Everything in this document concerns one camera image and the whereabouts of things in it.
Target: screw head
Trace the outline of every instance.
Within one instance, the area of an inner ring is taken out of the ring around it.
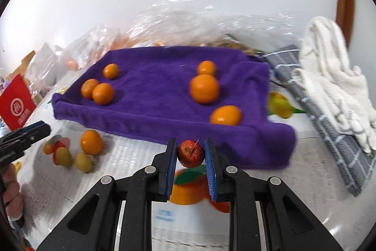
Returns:
[[[281,179],[278,178],[278,177],[272,177],[270,178],[270,183],[272,183],[273,185],[280,185],[281,184]]]
[[[157,168],[155,168],[154,166],[147,166],[145,168],[146,173],[155,173],[156,170],[157,170]]]
[[[112,181],[112,178],[110,176],[104,176],[102,179],[100,179],[100,182],[102,184],[109,184],[111,183]]]
[[[235,167],[235,166],[227,166],[226,167],[226,171],[228,173],[237,173],[238,172],[238,169]]]

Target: gray checkered towel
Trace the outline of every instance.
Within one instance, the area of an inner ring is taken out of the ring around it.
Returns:
[[[358,196],[372,175],[375,157],[364,153],[354,137],[339,133],[320,108],[307,97],[304,90],[295,84],[291,72],[294,68],[300,67],[299,49],[296,46],[277,49],[266,54],[264,59],[271,65],[275,77],[299,102],[324,139],[336,160],[348,191],[353,196]]]

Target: yellow fruit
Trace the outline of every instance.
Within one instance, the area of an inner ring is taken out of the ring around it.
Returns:
[[[200,104],[208,104],[219,96],[219,84],[211,75],[198,75],[189,83],[191,97]]]
[[[14,170],[15,170],[16,174],[18,174],[18,172],[20,171],[21,166],[22,166],[21,161],[17,161],[16,163],[14,163]]]
[[[197,67],[197,75],[212,75],[214,76],[217,68],[212,61],[203,61]]]
[[[237,126],[241,121],[241,111],[236,106],[222,106],[210,115],[211,124]]]
[[[84,152],[77,154],[74,163],[76,167],[83,172],[89,172],[93,167],[93,162],[91,161],[90,157]]]
[[[107,79],[114,79],[119,75],[119,67],[116,64],[109,64],[103,70],[103,76]]]
[[[69,150],[65,147],[60,147],[56,149],[55,153],[56,164],[64,167],[69,167],[73,163],[72,155]]]
[[[115,91],[110,84],[99,84],[93,90],[93,100],[104,106],[109,104],[115,96]]]
[[[270,92],[268,100],[268,109],[273,114],[284,119],[290,118],[293,114],[293,107],[290,102],[280,93]]]
[[[81,136],[81,148],[84,153],[97,155],[102,151],[103,141],[98,132],[88,130]]]

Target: small pear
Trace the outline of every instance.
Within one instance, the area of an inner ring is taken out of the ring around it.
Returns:
[[[93,162],[84,152],[77,154],[74,163],[76,164],[76,167],[83,172],[89,172],[93,167]]]
[[[59,147],[56,149],[54,160],[56,161],[56,165],[61,165],[64,167],[69,167],[73,163],[72,155],[65,147]]]

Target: white logo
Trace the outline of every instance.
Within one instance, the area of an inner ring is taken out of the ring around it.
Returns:
[[[23,112],[23,102],[19,98],[14,98],[11,102],[11,112],[13,116],[20,116]]]

